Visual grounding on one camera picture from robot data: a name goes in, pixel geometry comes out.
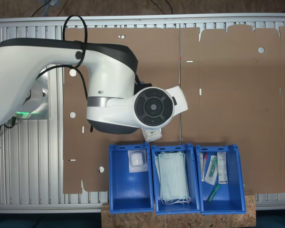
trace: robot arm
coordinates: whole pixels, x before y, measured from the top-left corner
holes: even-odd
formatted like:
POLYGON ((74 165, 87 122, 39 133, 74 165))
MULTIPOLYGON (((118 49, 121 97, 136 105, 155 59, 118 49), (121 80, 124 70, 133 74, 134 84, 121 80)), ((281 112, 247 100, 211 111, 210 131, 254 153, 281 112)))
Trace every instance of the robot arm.
MULTIPOLYGON (((1 42, 0 125, 21 108, 37 75, 44 67, 50 64, 77 64, 81 49, 81 44, 76 41, 16 38, 1 42)), ((82 63, 89 71, 87 119, 95 129, 108 133, 131 133, 139 127, 161 128, 171 120, 174 113, 188 109, 180 89, 165 91, 149 87, 134 95, 137 64, 135 55, 126 46, 87 44, 82 63), (171 109, 170 116, 161 118, 160 122, 157 119, 156 125, 144 122, 135 111, 136 99, 150 88, 160 90, 163 96, 158 98, 161 104, 156 101, 157 105, 152 106, 150 102, 146 105, 146 102, 157 98, 143 95, 145 102, 139 104, 143 106, 144 118, 158 117, 150 115, 147 107, 155 109, 156 114, 159 111, 162 114, 165 107, 171 109)))

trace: green indicator light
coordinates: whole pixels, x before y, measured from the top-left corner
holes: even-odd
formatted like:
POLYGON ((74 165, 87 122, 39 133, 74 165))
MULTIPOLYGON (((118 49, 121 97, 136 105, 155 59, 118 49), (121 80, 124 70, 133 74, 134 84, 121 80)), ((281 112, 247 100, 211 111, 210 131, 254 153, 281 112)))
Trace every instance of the green indicator light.
POLYGON ((28 115, 29 113, 21 113, 21 112, 16 112, 16 114, 23 114, 23 115, 28 115))

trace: white package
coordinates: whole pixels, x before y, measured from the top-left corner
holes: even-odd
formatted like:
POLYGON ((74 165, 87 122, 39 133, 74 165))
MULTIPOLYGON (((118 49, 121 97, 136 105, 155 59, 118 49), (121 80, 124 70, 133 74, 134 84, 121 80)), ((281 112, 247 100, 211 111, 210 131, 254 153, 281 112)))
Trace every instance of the white package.
POLYGON ((200 165, 200 177, 202 178, 203 177, 203 153, 199 152, 199 165, 200 165))
POLYGON ((183 152, 160 153, 159 167, 163 204, 189 203, 183 152))
POLYGON ((205 182, 207 182, 208 184, 215 185, 215 181, 217 179, 217 176, 218 176, 218 157, 216 155, 211 155, 210 163, 209 163, 207 174, 205 177, 205 182), (213 164, 215 159, 216 159, 216 165, 215 165, 214 171, 212 172, 213 174, 211 176, 211 174, 210 174, 211 168, 212 168, 212 164, 213 164))
POLYGON ((228 184, 226 152, 218 152, 218 183, 228 184))
POLYGON ((146 128, 142 128, 142 134, 144 136, 144 139, 146 140, 146 142, 153 142, 155 140, 158 140, 162 137, 162 130, 158 129, 158 130, 149 130, 146 128))
POLYGON ((158 175, 158 180, 160 181, 160 185, 161 185, 160 197, 162 198, 161 173, 160 173, 160 163, 158 160, 158 156, 155 156, 155 166, 156 166, 156 171, 157 171, 157 175, 158 175))
POLYGON ((148 164, 146 150, 128 151, 129 172, 146 172, 148 164))

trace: cardboard sheet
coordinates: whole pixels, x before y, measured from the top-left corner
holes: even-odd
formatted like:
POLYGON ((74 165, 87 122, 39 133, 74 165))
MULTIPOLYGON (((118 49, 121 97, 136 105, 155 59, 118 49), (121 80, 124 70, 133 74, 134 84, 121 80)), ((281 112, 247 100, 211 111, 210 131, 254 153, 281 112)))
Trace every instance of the cardboard sheet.
POLYGON ((199 28, 180 31, 183 142, 237 144, 254 193, 285 192, 284 32, 280 41, 275 28, 237 25, 204 30, 199 42, 199 28))
MULTIPOLYGON (((66 29, 66 40, 84 39, 84 30, 66 29)), ((152 83, 168 89, 179 84, 179 30, 160 28, 89 28, 88 42, 110 43, 128 46, 139 63, 137 75, 145 83, 152 83)), ((80 67, 88 86, 88 71, 80 67)), ((81 180, 85 191, 107 191, 108 148, 110 144, 142 143, 140 129, 130 135, 112 135, 98 131, 90 133, 86 120, 86 99, 80 76, 71 77, 65 69, 64 78, 64 193, 81 193, 81 180), (76 113, 71 119, 69 114, 76 113)), ((180 144, 180 116, 162 129, 162 138, 156 141, 164 144, 180 144)))
MULTIPOLYGON (((178 85, 181 57, 180 85, 189 106, 181 114, 182 142, 237 144, 246 188, 279 193, 285 192, 285 27, 280 32, 281 39, 275 28, 236 25, 227 32, 204 30, 199 41, 199 28, 89 28, 88 42, 127 45, 139 60, 139 78, 165 89, 178 85)), ((66 30, 66 40, 83 37, 83 29, 66 30)), ((88 84, 87 69, 80 68, 88 84)), ((81 180, 86 191, 106 191, 109 144, 143 141, 140 130, 111 135, 89 127, 82 82, 66 69, 64 193, 81 193, 81 180)), ((157 145, 179 144, 179 116, 162 134, 157 145)))

